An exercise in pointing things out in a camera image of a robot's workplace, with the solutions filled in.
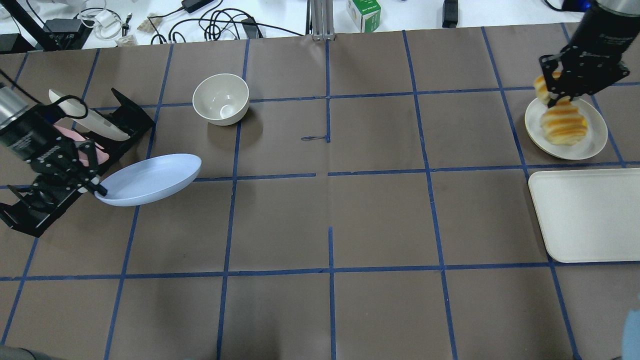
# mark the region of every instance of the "metal bracket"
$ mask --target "metal bracket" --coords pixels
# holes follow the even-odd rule
[[[314,40],[333,40],[333,0],[307,0],[307,34]]]

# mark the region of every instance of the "brown table surface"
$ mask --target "brown table surface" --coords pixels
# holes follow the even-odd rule
[[[115,87],[142,105],[156,129],[114,170],[176,152],[203,161],[196,182],[152,204],[85,195],[35,240],[2,226],[2,341],[65,359],[619,356],[639,263],[552,261],[527,188],[535,171],[640,164],[637,42],[631,76],[584,98],[611,131],[600,154],[563,161],[527,136],[537,59],[574,30],[0,56],[44,101],[51,87],[108,112]],[[250,88],[238,125],[191,107],[222,72]],[[0,184],[34,176],[0,150]]]

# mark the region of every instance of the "black metal bar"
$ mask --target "black metal bar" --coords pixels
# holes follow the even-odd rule
[[[49,34],[45,32],[40,25],[38,25],[31,16],[24,11],[22,6],[17,0],[0,0],[0,4],[4,6],[17,22],[42,46],[44,51],[62,50],[56,42],[49,37]]]

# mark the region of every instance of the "green and white box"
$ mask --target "green and white box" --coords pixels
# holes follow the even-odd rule
[[[361,33],[372,33],[380,26],[382,8],[376,0],[347,0],[347,12]]]

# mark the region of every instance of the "blue object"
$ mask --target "blue object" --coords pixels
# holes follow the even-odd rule
[[[640,359],[640,310],[631,310],[622,333],[622,358]]]

